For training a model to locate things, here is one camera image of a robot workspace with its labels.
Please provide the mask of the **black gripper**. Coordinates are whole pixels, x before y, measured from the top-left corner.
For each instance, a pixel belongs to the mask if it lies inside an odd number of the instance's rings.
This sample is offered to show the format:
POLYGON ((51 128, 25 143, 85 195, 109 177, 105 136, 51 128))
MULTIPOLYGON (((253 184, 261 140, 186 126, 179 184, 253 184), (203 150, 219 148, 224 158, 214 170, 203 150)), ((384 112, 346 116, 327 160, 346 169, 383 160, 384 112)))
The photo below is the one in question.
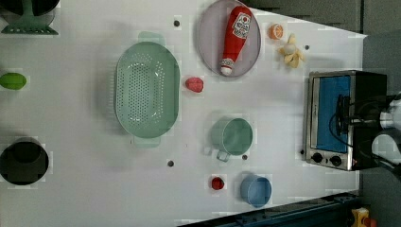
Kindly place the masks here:
POLYGON ((387 96, 373 96, 354 101, 346 98, 348 108, 352 113, 346 117, 347 128, 381 129, 380 115, 387 109, 387 96))

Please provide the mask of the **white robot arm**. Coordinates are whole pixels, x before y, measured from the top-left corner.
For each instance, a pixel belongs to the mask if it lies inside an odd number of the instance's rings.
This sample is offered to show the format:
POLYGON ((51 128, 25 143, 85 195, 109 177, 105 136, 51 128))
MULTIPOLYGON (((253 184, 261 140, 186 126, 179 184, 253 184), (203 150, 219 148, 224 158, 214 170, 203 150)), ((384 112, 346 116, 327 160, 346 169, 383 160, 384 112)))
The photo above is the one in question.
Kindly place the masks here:
POLYGON ((352 170, 382 167, 400 177, 400 95, 355 104, 352 170))

